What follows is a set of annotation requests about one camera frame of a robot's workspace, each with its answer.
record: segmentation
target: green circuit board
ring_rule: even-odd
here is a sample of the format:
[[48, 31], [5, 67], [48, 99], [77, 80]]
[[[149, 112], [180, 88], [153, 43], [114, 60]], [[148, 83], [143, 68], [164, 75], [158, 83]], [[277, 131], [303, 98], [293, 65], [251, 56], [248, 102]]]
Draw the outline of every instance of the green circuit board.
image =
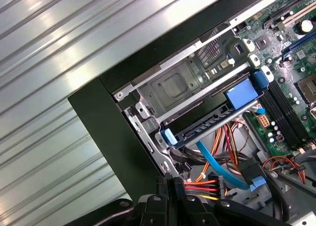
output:
[[[307, 103], [297, 88], [299, 81], [316, 72], [316, 38], [295, 49], [293, 53], [291, 53], [292, 61], [281, 62], [284, 50], [304, 36], [302, 33], [299, 33], [299, 23], [304, 20], [314, 20], [316, 18], [316, 10], [312, 10], [285, 29], [280, 30], [278, 27], [263, 29], [263, 24], [268, 20], [271, 14], [292, 1], [293, 0], [280, 0], [257, 13], [245, 22], [246, 25], [237, 32], [237, 36], [255, 42], [256, 50], [253, 53], [260, 59], [261, 65], [266, 65], [270, 68], [283, 94], [289, 100], [293, 99], [293, 97], [297, 97], [299, 104], [293, 104], [292, 108], [302, 121], [309, 136], [316, 138], [316, 119], [310, 114], [313, 104]], [[315, 1], [316, 0], [303, 0], [291, 8], [291, 11], [297, 13]], [[263, 46], [258, 45], [258, 41], [263, 39], [267, 44]], [[280, 78], [284, 78], [285, 82], [280, 82]], [[293, 148], [285, 141], [270, 144], [268, 142], [267, 133], [271, 132], [272, 129], [270, 127], [263, 128], [260, 126], [254, 114], [250, 113], [248, 117], [272, 155], [286, 156], [293, 153]]]

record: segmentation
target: corrugated metal surface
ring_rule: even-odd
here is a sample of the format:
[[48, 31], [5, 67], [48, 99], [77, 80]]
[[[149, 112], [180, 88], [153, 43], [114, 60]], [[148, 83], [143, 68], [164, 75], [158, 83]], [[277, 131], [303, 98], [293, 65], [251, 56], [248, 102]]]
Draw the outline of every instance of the corrugated metal surface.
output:
[[63, 225], [128, 197], [67, 97], [213, 1], [0, 0], [3, 225]]

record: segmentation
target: yellow connector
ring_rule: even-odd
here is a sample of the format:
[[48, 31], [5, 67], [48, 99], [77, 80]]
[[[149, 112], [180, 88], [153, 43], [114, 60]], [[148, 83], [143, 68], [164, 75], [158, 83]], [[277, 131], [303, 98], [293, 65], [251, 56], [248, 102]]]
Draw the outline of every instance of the yellow connector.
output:
[[259, 124], [264, 128], [270, 126], [270, 122], [269, 122], [266, 115], [257, 116], [257, 120], [258, 120]]

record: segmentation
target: motherboard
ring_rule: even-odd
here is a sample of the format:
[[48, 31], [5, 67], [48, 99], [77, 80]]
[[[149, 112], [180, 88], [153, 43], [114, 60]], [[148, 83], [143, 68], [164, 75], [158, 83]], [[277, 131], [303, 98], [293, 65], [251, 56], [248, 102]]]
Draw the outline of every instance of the motherboard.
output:
[[316, 0], [280, 0], [234, 28], [274, 75], [248, 113], [271, 155], [289, 156], [316, 138]]

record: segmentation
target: blue plastic latch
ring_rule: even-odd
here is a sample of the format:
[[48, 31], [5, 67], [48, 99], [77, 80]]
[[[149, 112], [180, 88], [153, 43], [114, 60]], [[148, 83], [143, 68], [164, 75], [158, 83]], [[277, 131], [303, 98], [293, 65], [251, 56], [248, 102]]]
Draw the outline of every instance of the blue plastic latch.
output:
[[262, 71], [255, 72], [252, 77], [255, 79], [256, 85], [260, 89], [265, 89], [269, 86], [268, 78], [265, 76], [265, 74]]
[[170, 129], [165, 129], [161, 131], [163, 138], [167, 141], [169, 145], [175, 145], [178, 143], [177, 139], [174, 137]]
[[240, 109], [242, 106], [258, 97], [258, 93], [252, 86], [249, 79], [245, 79], [233, 88], [225, 92], [227, 99], [231, 102], [234, 109]]
[[264, 108], [258, 108], [257, 106], [251, 107], [249, 111], [252, 111], [257, 114], [266, 114], [266, 110]]
[[265, 109], [258, 109], [257, 114], [266, 114], [266, 110]]
[[267, 183], [266, 180], [262, 176], [256, 177], [256, 178], [252, 179], [251, 181], [253, 182], [253, 184], [250, 185], [251, 191], [254, 191], [258, 187]]

